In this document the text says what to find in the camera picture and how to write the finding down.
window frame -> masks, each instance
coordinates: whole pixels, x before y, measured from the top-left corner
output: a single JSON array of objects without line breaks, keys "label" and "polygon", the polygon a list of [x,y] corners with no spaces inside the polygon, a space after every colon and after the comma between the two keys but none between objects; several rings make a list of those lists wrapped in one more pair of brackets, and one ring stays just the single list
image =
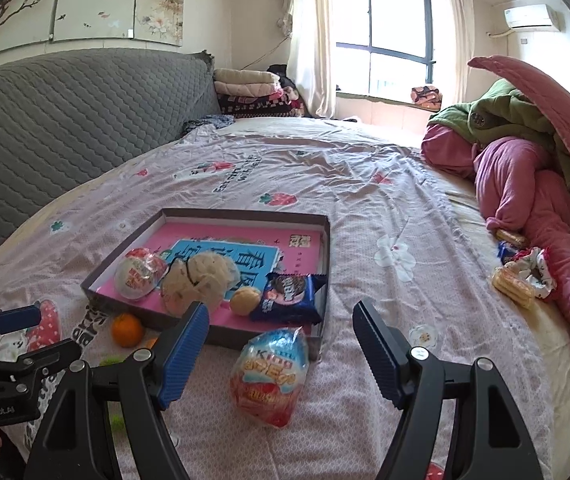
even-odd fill
[{"label": "window frame", "polygon": [[431,0],[425,0],[425,57],[416,56],[414,54],[407,54],[398,50],[390,50],[388,48],[380,48],[372,45],[372,13],[371,13],[371,0],[368,0],[369,9],[367,14],[369,16],[369,45],[359,45],[353,43],[336,43],[340,48],[354,48],[356,50],[365,50],[369,52],[369,77],[367,94],[371,95],[371,54],[382,54],[383,56],[399,57],[400,59],[408,59],[425,65],[425,84],[431,84],[434,77],[434,27],[433,16],[431,13]]}]

cream mattress sheet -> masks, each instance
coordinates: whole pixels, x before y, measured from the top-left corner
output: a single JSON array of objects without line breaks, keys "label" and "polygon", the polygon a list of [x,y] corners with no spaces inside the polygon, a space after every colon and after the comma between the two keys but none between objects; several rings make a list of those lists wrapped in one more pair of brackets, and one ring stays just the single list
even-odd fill
[{"label": "cream mattress sheet", "polygon": [[[346,125],[346,123],[338,121],[327,121],[327,123]],[[399,145],[409,144],[407,139],[411,138],[402,130],[395,132],[389,128],[383,129],[362,124],[354,125],[354,127],[365,130],[368,134],[376,133],[379,136],[383,135],[382,132],[384,131],[384,137],[390,140],[395,139]],[[166,146],[161,146],[157,150],[165,148]],[[17,229],[0,247],[0,259],[3,259],[6,251],[34,232],[43,222],[49,221],[57,211],[65,208],[76,197],[99,186],[102,181],[110,178],[114,173],[128,171],[136,164],[137,159],[133,159],[120,168],[111,170],[109,173],[71,190],[45,206]],[[496,257],[496,240],[487,232],[480,216],[473,184],[431,168],[430,172],[449,198],[463,232],[473,241],[473,246],[487,266],[489,276],[491,269],[500,265],[500,261]],[[540,346],[552,386],[554,402],[552,473],[554,480],[566,480],[570,475],[570,327],[553,304],[539,301],[534,309],[522,310],[522,314]]]}]

green jacket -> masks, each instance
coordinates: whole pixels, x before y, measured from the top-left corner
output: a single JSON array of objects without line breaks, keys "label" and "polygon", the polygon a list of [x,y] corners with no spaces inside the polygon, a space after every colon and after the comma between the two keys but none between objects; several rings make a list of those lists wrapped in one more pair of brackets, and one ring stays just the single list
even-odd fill
[{"label": "green jacket", "polygon": [[570,154],[552,123],[506,79],[499,79],[473,103],[460,103],[430,117],[428,124],[449,126],[463,139],[486,147],[502,137],[531,140],[556,156],[570,190]]}]

gray quilted headboard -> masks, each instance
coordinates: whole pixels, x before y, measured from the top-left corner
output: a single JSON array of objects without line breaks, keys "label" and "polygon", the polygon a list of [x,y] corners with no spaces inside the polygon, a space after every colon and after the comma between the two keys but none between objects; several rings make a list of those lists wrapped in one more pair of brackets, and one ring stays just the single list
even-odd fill
[{"label": "gray quilted headboard", "polygon": [[220,114],[213,58],[138,48],[0,66],[0,245],[41,207]]}]

orange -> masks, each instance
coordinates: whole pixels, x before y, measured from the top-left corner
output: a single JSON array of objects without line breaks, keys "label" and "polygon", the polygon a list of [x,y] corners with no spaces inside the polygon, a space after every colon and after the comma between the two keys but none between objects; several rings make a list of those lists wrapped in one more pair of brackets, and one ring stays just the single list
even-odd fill
[{"label": "orange", "polygon": [[140,343],[145,329],[139,318],[132,314],[121,314],[112,321],[112,339],[123,348],[131,348]]}]

